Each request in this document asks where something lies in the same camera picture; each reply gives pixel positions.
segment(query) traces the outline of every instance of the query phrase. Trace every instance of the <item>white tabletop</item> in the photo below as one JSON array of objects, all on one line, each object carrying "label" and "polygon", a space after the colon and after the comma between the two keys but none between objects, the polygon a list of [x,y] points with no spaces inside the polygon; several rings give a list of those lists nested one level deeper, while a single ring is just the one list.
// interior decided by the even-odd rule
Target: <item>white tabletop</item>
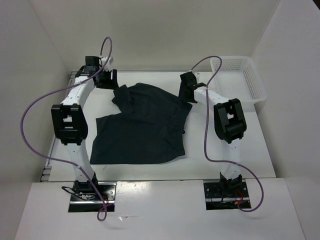
[{"label": "white tabletop", "polygon": [[[118,72],[119,86],[128,87],[136,83],[146,83],[157,86],[169,93],[178,95],[180,74],[183,72]],[[211,72],[201,72],[200,82],[207,83]],[[88,155],[91,155],[92,143],[97,135],[96,118],[120,113],[119,108],[112,103],[112,90],[94,89],[89,95],[83,112],[88,123],[89,133],[86,139]],[[213,113],[210,113],[210,128],[208,134],[208,154],[212,159],[221,160],[221,140],[214,130]],[[244,106],[244,116],[247,131],[241,144],[241,162],[249,167],[259,178],[275,178],[266,142],[253,105]],[[206,160],[204,155],[204,131],[206,122],[205,106],[193,104],[185,124],[183,144],[185,156],[163,164],[115,164],[92,165],[99,181],[152,181],[152,180],[197,180],[218,179],[221,171],[220,163]],[[60,140],[54,142],[51,156],[68,160],[69,156]],[[64,163],[51,161],[50,182],[74,181],[73,167]],[[243,171],[244,178],[252,178],[249,172]]]},{"label": "white tabletop", "polygon": [[[247,179],[252,206],[259,185]],[[16,240],[303,240],[304,235],[282,178],[261,179],[265,198],[251,213],[206,210],[202,180],[118,182],[115,212],[99,222],[96,212],[68,213],[70,195],[61,186],[33,183]]]}]

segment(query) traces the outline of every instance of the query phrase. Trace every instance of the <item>white wall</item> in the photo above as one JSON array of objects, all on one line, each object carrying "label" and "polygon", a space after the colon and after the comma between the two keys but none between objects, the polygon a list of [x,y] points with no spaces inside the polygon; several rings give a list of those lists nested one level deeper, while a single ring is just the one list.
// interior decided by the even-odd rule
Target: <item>white wall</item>
[{"label": "white wall", "polygon": [[281,0],[256,50],[266,88],[258,117],[278,177],[307,240],[320,236],[320,11],[312,0]]},{"label": "white wall", "polygon": [[[0,239],[10,240],[45,164],[22,141],[21,115],[36,97],[66,86],[68,72],[28,1],[0,1],[0,32]],[[30,142],[45,154],[53,136],[50,107],[60,99],[42,101],[25,122]]]},{"label": "white wall", "polygon": [[[252,54],[278,0],[30,0],[70,71],[111,36],[121,70],[187,70]],[[201,65],[209,69],[209,61]]]}]

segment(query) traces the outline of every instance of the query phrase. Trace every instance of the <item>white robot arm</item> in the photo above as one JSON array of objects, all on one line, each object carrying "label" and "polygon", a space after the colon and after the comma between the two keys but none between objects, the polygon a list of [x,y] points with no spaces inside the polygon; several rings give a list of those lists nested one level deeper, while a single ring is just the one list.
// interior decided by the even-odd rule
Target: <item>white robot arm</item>
[{"label": "white robot arm", "polygon": [[[117,70],[110,69],[112,61],[111,57],[104,67],[104,71],[97,77],[72,88],[61,104],[53,105],[51,108],[55,136],[65,145],[70,160],[80,166],[95,183],[97,179],[90,165],[86,149],[88,125],[82,109],[94,88],[116,89],[119,87]],[[77,72],[74,84],[79,84],[93,75],[105,62],[106,57],[86,56],[85,66]],[[82,186],[90,187],[83,172],[76,166],[73,168],[75,182],[78,183],[78,186],[83,183]]]},{"label": "white robot arm", "polygon": [[[179,98],[186,102],[207,105],[207,87],[198,83],[197,77],[189,71],[180,75]],[[247,130],[241,103],[238,99],[228,99],[208,89],[207,106],[214,112],[214,130],[222,140],[223,160],[239,163],[240,144]],[[237,164],[224,163],[220,173],[220,184],[226,191],[236,189],[242,183],[241,169]]]}]

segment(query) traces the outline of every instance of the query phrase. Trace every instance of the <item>folded fabric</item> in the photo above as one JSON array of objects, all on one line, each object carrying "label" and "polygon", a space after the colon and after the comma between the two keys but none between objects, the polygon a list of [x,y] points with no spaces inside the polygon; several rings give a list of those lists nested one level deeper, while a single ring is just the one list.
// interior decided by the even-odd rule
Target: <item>folded fabric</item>
[{"label": "folded fabric", "polygon": [[92,165],[159,164],[185,155],[182,134],[190,103],[144,83],[113,92],[121,113],[96,119]]}]

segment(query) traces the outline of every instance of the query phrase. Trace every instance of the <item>white basket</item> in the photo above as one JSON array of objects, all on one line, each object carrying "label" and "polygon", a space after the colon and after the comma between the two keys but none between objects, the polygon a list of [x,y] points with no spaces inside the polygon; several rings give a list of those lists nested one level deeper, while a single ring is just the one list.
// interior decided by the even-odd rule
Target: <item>white basket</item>
[{"label": "white basket", "polygon": [[[247,56],[222,56],[222,66],[214,77],[217,93],[223,97],[255,104],[267,99],[266,90],[252,59]],[[219,67],[217,58],[210,60],[212,71]]]}]

